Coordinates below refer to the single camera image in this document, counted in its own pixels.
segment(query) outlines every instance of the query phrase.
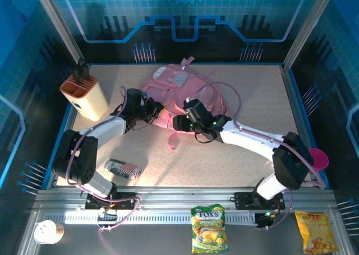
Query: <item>pink cup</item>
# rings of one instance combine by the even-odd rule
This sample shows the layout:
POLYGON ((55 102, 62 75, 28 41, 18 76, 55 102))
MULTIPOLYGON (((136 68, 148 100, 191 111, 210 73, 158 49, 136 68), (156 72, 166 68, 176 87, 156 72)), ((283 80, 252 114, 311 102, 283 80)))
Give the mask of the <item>pink cup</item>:
POLYGON ((314 159, 313 169, 315 171, 320 171, 328 167, 329 158, 328 156, 320 149, 309 149, 309 153, 314 159))

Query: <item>candy bag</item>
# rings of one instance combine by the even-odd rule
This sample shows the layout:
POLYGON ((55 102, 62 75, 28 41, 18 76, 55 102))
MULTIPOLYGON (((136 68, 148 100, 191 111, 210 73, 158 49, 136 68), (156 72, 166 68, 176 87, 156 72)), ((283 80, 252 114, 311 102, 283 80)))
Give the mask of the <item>candy bag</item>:
POLYGON ((305 254, 324 254, 339 251, 325 213, 296 211, 296 219, 303 237, 305 254))
POLYGON ((224 208, 219 205, 195 207, 191 210, 192 254, 228 251, 224 231, 224 208))

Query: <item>glass panel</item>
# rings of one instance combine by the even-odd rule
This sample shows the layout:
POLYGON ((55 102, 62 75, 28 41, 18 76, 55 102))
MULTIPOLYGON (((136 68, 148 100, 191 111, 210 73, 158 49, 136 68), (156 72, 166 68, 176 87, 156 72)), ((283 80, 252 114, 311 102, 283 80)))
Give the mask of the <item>glass panel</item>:
POLYGON ((315 0, 54 0, 88 62, 282 62, 315 0))
POLYGON ((16 254, 44 175, 24 164, 48 167, 72 60, 38 0, 0 0, 0 22, 0 249, 16 254))
POLYGON ((292 71, 326 170, 339 200, 358 198, 359 6, 331 0, 292 71))

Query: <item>canned drink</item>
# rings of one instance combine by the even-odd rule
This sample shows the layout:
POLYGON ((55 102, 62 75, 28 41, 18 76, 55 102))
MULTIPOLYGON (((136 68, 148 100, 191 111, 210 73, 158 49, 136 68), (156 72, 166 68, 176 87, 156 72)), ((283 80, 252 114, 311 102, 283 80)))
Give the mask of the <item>canned drink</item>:
POLYGON ((106 162, 105 169, 112 174, 128 179, 138 179, 141 174, 141 168, 137 165, 113 159, 106 162))
POLYGON ((64 231, 63 224, 44 220, 35 228, 34 239, 39 244, 56 244, 62 239, 64 231))

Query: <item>can with flag design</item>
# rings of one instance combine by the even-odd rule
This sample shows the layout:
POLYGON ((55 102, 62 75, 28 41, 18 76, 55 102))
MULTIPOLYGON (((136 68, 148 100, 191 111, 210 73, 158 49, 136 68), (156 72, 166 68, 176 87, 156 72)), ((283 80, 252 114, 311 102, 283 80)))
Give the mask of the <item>can with flag design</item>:
POLYGON ((141 168, 137 165, 113 159, 107 161, 105 169, 115 175, 129 179, 138 179, 141 174, 141 168))

